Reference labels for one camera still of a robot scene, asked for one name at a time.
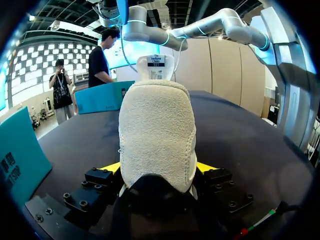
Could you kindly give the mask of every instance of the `black tabletop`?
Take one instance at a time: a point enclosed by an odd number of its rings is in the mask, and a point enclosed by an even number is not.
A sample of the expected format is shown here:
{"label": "black tabletop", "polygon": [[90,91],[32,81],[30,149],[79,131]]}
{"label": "black tabletop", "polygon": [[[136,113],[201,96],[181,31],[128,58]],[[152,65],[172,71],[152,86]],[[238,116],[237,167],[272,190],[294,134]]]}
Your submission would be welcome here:
{"label": "black tabletop", "polygon": [[[276,128],[223,98],[190,91],[196,125],[195,152],[199,162],[226,168],[256,203],[276,208],[280,201],[300,204],[313,178],[303,153]],[[76,115],[39,140],[53,169],[36,195],[63,194],[81,185],[84,173],[119,161],[119,111]],[[107,208],[94,233],[108,231]]]}

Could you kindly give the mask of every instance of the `cable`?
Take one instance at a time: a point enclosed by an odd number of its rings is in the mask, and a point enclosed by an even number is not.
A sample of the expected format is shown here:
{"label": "cable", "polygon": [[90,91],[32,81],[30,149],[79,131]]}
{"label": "cable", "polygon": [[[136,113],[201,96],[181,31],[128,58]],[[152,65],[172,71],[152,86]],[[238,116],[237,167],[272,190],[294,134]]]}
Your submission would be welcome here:
{"label": "cable", "polygon": [[178,66],[179,66],[181,49],[182,49],[182,45],[184,44],[184,41],[185,41],[185,40],[186,40],[186,39],[183,39],[182,42],[181,42],[181,45],[180,45],[178,60],[177,60],[177,62],[176,62],[175,69],[174,69],[174,71],[173,71],[174,74],[176,73],[177,68],[178,68]]}
{"label": "cable", "polygon": [[123,53],[124,59],[125,59],[126,63],[130,66],[130,68],[132,68],[132,70],[137,73],[138,71],[131,65],[131,63],[128,61],[128,59],[126,57],[125,49],[124,49],[124,42],[123,42],[123,39],[122,39],[122,28],[121,28],[120,25],[117,25],[117,27],[119,28],[119,31],[120,31],[121,47],[122,47],[122,53]]}

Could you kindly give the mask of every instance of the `bolt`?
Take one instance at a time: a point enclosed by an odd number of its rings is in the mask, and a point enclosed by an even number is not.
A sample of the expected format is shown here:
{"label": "bolt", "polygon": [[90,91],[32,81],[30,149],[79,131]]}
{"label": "bolt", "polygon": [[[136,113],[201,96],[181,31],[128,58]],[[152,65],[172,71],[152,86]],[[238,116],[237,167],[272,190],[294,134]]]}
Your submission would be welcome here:
{"label": "bolt", "polygon": [[47,214],[47,215],[51,215],[53,212],[54,212],[54,211],[53,211],[50,207],[48,207],[48,208],[45,210],[45,214]]}
{"label": "bolt", "polygon": [[85,208],[86,206],[88,206],[88,202],[84,200],[80,201],[79,204],[81,208]]}
{"label": "bolt", "polygon": [[84,187],[85,187],[85,186],[87,186],[87,185],[88,185],[88,181],[82,181],[82,183],[81,183],[81,184],[82,184],[82,186],[84,186]]}
{"label": "bolt", "polygon": [[237,203],[235,201],[230,201],[229,202],[229,207],[234,208],[235,206],[237,206]]}
{"label": "bolt", "polygon": [[35,220],[38,222],[38,223],[42,223],[44,221],[44,217],[41,216],[41,215],[35,215]]}
{"label": "bolt", "polygon": [[63,194],[63,198],[64,200],[68,201],[69,199],[71,199],[71,194],[66,192],[65,194]]}

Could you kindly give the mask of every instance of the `man in black shirt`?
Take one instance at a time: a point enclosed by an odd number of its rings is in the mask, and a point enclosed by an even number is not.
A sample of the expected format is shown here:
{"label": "man in black shirt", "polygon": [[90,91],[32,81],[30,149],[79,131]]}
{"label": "man in black shirt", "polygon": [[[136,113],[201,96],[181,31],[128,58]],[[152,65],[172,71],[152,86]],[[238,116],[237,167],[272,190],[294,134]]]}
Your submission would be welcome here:
{"label": "man in black shirt", "polygon": [[109,73],[108,61],[104,54],[105,49],[110,49],[120,37],[119,29],[110,27],[102,34],[102,42],[89,56],[89,88],[102,84],[113,83]]}
{"label": "man in black shirt", "polygon": [[62,124],[74,116],[75,112],[72,107],[72,99],[70,96],[68,85],[71,80],[65,70],[64,60],[58,59],[55,63],[55,74],[50,77],[49,88],[53,87],[53,106],[54,113],[58,124]]}

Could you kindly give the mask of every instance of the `ceiling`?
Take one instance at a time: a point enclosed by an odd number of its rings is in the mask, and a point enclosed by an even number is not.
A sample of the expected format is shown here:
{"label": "ceiling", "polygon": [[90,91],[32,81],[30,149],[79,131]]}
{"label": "ceiling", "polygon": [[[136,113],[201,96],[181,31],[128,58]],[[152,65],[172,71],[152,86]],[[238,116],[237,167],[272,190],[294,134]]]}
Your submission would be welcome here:
{"label": "ceiling", "polygon": [[[149,3],[153,0],[128,0],[129,6]],[[71,30],[59,29],[50,31],[50,25],[54,20],[60,20],[81,27],[86,27],[97,21],[98,15],[92,8],[92,4],[86,0],[43,0],[37,9],[30,12],[35,16],[34,21],[26,23],[24,34],[20,39],[20,45],[32,44],[43,41],[71,40],[78,42],[97,43],[97,38]],[[257,6],[258,0],[168,0],[171,27],[173,29],[184,27],[197,20],[208,17],[220,9],[230,8],[238,12],[241,18]],[[161,21],[157,10],[149,10],[147,15],[148,26],[161,28]],[[94,26],[93,31],[102,33],[106,28]]]}

